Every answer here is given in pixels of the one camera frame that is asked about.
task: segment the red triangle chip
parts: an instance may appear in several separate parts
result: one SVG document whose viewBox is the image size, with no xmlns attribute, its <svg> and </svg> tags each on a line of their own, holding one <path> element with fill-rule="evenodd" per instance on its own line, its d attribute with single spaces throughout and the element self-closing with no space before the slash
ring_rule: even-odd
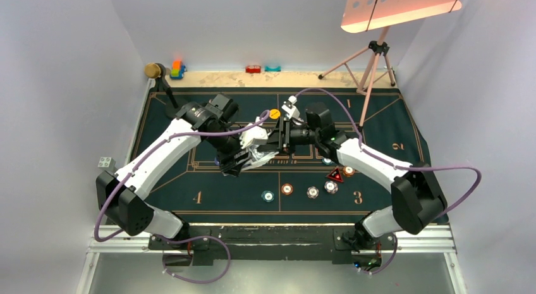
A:
<svg viewBox="0 0 536 294">
<path fill-rule="evenodd" d="M 341 174 L 339 167 L 336 167 L 333 169 L 333 171 L 329 172 L 328 175 L 326 175 L 326 178 L 338 181 L 338 182 L 344 182 L 343 175 Z"/>
</svg>

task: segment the red block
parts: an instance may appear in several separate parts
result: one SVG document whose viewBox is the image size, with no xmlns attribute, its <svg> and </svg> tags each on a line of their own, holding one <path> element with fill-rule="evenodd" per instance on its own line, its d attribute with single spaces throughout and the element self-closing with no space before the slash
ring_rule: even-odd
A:
<svg viewBox="0 0 536 294">
<path fill-rule="evenodd" d="M 246 66 L 246 73 L 260 73 L 260 65 L 248 65 Z"/>
</svg>

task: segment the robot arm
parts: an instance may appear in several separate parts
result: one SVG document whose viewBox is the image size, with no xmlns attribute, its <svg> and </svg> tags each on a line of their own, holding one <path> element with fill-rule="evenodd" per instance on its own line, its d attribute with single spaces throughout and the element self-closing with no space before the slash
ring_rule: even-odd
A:
<svg viewBox="0 0 536 294">
<path fill-rule="evenodd" d="M 334 153 L 339 164 L 351 166 L 382 185 L 390 194 L 392 205 L 374 211 L 355 225 L 355 234 L 346 241 L 356 248 L 373 247 L 386 233 L 407 231 L 418 234 L 446 208 L 447 202 L 433 172 L 412 172 L 395 169 L 366 154 L 364 150 L 399 167 L 424 167 L 391 158 L 364 144 L 357 138 L 343 142 Z"/>
<path fill-rule="evenodd" d="M 218 137 L 183 135 L 170 139 L 171 135 L 177 133 L 228 132 L 237 111 L 238 105 L 223 95 L 217 95 L 205 106 L 196 102 L 184 105 L 166 131 L 136 159 L 117 170 L 115 175 L 103 171 L 97 177 L 99 208 L 120 183 L 119 180 L 131 173 L 106 209 L 106 216 L 131 236 L 146 231 L 175 240 L 187 238 L 187 222 L 171 212 L 148 205 L 144 200 L 160 177 L 203 140 L 217 150 L 224 174 L 238 175 L 249 159 L 248 152 L 241 148 L 238 134 Z"/>
<path fill-rule="evenodd" d="M 168 211 L 163 211 L 144 200 L 149 196 L 151 189 L 164 173 L 173 166 L 180 157 L 193 149 L 201 142 L 199 136 L 184 136 L 168 139 L 174 133 L 196 132 L 192 130 L 192 124 L 184 119 L 172 120 L 169 127 L 155 140 L 143 153 L 131 163 L 117 170 L 115 175 L 103 171 L 97 177 L 97 199 L 99 209 L 111 194 L 119 179 L 125 178 L 134 170 L 141 158 L 148 156 L 150 150 L 160 141 L 167 143 L 155 150 L 146 160 L 139 165 L 135 173 L 125 182 L 123 188 L 106 210 L 106 216 L 116 223 L 129 235 L 135 236 L 142 231 L 160 234 L 167 238 L 176 238 L 184 225 L 180 217 Z"/>
</svg>

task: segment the printed number 2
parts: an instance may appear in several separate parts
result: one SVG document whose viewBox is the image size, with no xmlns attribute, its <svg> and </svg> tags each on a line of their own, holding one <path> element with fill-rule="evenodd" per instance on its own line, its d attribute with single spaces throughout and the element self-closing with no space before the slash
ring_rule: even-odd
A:
<svg viewBox="0 0 536 294">
<path fill-rule="evenodd" d="M 193 200 L 197 201 L 196 204 L 201 203 L 201 191 L 199 191 L 199 193 L 197 193 L 197 196 Z"/>
<path fill-rule="evenodd" d="M 404 144 L 393 144 L 393 150 L 403 150 Z"/>
<path fill-rule="evenodd" d="M 362 204 L 363 203 L 363 197 L 361 196 L 361 192 L 359 192 L 359 191 L 353 192 L 353 195 L 355 195 L 354 202 L 356 204 Z"/>
</svg>

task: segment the poker chip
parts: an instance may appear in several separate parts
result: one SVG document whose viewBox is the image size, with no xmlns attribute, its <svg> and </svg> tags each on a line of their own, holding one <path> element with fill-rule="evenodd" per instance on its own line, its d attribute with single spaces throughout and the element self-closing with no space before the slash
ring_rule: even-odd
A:
<svg viewBox="0 0 536 294">
<path fill-rule="evenodd" d="M 319 191 L 317 188 L 315 187 L 310 187 L 307 189 L 307 197 L 311 198 L 311 199 L 315 199 L 317 198 L 319 195 Z"/>
<path fill-rule="evenodd" d="M 275 196 L 271 191 L 262 192 L 261 197 L 262 197 L 262 200 L 264 200 L 266 202 L 272 202 L 275 199 Z"/>
<path fill-rule="evenodd" d="M 337 183 L 331 180 L 328 180 L 326 181 L 326 184 L 324 185 L 324 189 L 330 194 L 335 194 L 339 190 L 339 186 L 337 185 Z"/>
<path fill-rule="evenodd" d="M 292 194 L 293 191 L 294 191 L 294 188 L 289 183 L 285 183 L 281 187 L 281 193 L 283 193 L 285 195 L 290 195 L 290 194 Z"/>
<path fill-rule="evenodd" d="M 343 174 L 346 176 L 351 176 L 355 173 L 354 169 L 351 166 L 345 166 L 343 169 Z"/>
</svg>

